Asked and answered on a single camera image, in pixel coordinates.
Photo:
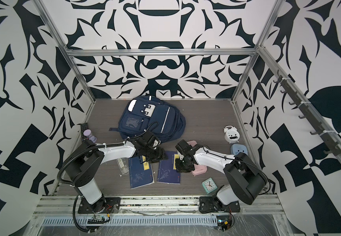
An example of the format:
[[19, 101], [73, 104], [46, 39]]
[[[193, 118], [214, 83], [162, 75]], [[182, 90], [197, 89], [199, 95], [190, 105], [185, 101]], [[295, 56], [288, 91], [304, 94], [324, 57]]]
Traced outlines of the clear plastic pen box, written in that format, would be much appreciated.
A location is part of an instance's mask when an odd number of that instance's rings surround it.
[[128, 159], [127, 158], [119, 158], [116, 160], [118, 167], [121, 171], [122, 175], [129, 174], [129, 166], [128, 166]]

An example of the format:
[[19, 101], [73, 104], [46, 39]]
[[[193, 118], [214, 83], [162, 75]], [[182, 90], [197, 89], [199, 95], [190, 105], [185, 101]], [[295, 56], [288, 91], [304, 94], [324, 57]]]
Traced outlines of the green square alarm clock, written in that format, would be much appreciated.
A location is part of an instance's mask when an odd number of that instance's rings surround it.
[[207, 194], [210, 194], [218, 189], [216, 183], [212, 178], [208, 178], [202, 182], [202, 186]]

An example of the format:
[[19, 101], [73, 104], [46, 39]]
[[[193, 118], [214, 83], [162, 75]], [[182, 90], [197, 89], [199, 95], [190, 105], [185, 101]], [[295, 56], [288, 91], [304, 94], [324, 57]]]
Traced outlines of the small purple bottle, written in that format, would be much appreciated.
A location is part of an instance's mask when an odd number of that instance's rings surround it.
[[83, 132], [83, 136], [87, 139], [92, 141], [93, 143], [97, 142], [97, 138], [93, 135], [92, 131], [90, 129], [87, 129]]

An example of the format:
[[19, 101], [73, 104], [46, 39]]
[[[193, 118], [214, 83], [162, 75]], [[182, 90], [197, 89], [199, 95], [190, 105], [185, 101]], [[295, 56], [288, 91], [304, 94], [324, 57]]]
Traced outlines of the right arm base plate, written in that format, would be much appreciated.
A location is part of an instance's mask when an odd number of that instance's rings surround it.
[[217, 197], [199, 197], [199, 212], [202, 214], [213, 212], [240, 212], [239, 201], [232, 202], [228, 205], [222, 203]]

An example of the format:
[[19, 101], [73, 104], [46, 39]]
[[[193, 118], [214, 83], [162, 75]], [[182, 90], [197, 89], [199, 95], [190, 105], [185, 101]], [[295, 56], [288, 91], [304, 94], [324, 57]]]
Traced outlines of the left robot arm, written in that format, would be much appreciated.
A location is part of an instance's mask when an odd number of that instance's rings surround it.
[[132, 157], [144, 157], [144, 162], [148, 163], [168, 159], [165, 150], [160, 147], [159, 138], [149, 130], [120, 143], [96, 144], [87, 141], [63, 162], [57, 174], [57, 181], [73, 187], [92, 211], [101, 212], [105, 208], [106, 200], [94, 179], [100, 165]]

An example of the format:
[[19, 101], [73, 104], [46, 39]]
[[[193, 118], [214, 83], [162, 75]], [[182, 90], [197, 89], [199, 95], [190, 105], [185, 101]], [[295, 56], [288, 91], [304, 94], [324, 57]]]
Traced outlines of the pink pencil case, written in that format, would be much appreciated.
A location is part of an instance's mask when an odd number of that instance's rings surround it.
[[[196, 141], [188, 141], [187, 143], [192, 147], [194, 147], [197, 144]], [[207, 172], [207, 166], [205, 165], [195, 164], [194, 167], [195, 170], [191, 172], [194, 177], [205, 174]]]

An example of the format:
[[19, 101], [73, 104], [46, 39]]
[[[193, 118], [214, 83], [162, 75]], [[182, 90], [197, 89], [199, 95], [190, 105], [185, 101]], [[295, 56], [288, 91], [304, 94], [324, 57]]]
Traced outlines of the light blue small case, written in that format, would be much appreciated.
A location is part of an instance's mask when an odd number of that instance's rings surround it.
[[239, 153], [245, 153], [246, 155], [248, 154], [248, 149], [245, 145], [242, 144], [233, 144], [230, 148], [230, 152], [232, 155], [238, 155]]

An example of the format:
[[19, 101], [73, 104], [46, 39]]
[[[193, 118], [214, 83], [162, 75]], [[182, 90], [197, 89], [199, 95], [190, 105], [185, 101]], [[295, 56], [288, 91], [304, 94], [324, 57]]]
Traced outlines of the blue book yellow label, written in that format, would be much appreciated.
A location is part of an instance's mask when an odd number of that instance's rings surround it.
[[145, 156], [131, 157], [128, 161], [131, 189], [154, 183], [152, 166]]

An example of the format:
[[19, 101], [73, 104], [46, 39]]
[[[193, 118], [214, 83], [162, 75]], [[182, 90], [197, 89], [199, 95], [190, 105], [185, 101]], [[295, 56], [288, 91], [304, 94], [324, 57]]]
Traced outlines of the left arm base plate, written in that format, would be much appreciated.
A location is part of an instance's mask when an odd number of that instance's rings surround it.
[[82, 197], [81, 203], [78, 208], [78, 214], [110, 214], [118, 213], [120, 209], [121, 198], [119, 197], [105, 197], [99, 199], [94, 204], [88, 203], [88, 201]]

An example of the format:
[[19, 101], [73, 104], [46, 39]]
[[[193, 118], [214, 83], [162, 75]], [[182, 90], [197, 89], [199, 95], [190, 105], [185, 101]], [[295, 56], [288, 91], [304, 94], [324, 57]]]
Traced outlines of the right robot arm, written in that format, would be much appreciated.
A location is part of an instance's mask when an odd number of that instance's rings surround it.
[[203, 145], [190, 145], [181, 140], [176, 146], [180, 158], [175, 161], [179, 173], [189, 173], [196, 165], [204, 165], [223, 173], [228, 186], [216, 193], [218, 202], [229, 205], [242, 201], [251, 205], [268, 184], [268, 178], [249, 156], [243, 152], [237, 155], [212, 151]]

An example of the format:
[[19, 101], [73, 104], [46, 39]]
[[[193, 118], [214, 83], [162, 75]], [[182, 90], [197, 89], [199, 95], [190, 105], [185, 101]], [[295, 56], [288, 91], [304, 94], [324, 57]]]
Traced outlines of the wall hook rail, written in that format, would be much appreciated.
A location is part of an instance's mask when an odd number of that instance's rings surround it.
[[336, 133], [323, 119], [322, 115], [317, 111], [311, 101], [309, 101], [302, 91], [296, 86], [291, 78], [281, 75], [274, 81], [283, 87], [281, 93], [287, 94], [292, 102], [291, 106], [295, 106], [302, 113], [300, 119], [306, 119], [314, 129], [310, 132], [311, 135], [318, 135], [328, 148], [326, 154], [334, 156], [341, 155], [341, 142]]

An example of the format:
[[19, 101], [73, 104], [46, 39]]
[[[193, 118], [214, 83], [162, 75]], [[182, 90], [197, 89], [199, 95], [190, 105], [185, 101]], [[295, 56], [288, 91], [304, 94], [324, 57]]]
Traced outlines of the navy blue student backpack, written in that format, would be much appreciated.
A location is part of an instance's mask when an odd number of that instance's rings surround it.
[[175, 106], [155, 96], [138, 96], [123, 111], [117, 128], [122, 139], [133, 138], [150, 130], [161, 143], [179, 139], [186, 128], [186, 119]]

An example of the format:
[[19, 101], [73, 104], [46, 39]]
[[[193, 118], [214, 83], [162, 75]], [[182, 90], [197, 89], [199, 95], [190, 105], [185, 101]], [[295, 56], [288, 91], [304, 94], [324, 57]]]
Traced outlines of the purple book yellow label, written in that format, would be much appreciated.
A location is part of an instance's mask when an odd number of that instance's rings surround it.
[[157, 182], [167, 184], [180, 184], [181, 173], [176, 170], [175, 160], [179, 159], [176, 151], [166, 151], [168, 159], [161, 160], [158, 168]]

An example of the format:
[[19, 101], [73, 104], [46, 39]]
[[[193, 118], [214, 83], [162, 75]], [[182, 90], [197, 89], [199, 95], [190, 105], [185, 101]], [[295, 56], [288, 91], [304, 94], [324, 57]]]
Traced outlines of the aluminium frame rail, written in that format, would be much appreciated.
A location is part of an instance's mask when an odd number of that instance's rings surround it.
[[[163, 195], [163, 196], [120, 196], [120, 203], [109, 204], [108, 210], [119, 214], [162, 215], [162, 214], [199, 214], [199, 195]], [[70, 215], [74, 196], [42, 197], [34, 210], [34, 215]], [[259, 196], [251, 205], [242, 201], [233, 202], [240, 208], [241, 214], [285, 214], [277, 195]]]

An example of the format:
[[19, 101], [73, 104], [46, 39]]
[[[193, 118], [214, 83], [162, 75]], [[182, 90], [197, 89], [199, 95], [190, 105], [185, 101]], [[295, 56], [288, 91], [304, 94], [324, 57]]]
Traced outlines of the black remote control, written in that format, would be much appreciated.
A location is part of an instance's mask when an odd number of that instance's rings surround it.
[[81, 142], [84, 143], [88, 140], [88, 137], [84, 135], [84, 132], [88, 130], [88, 123], [80, 124], [81, 129]]

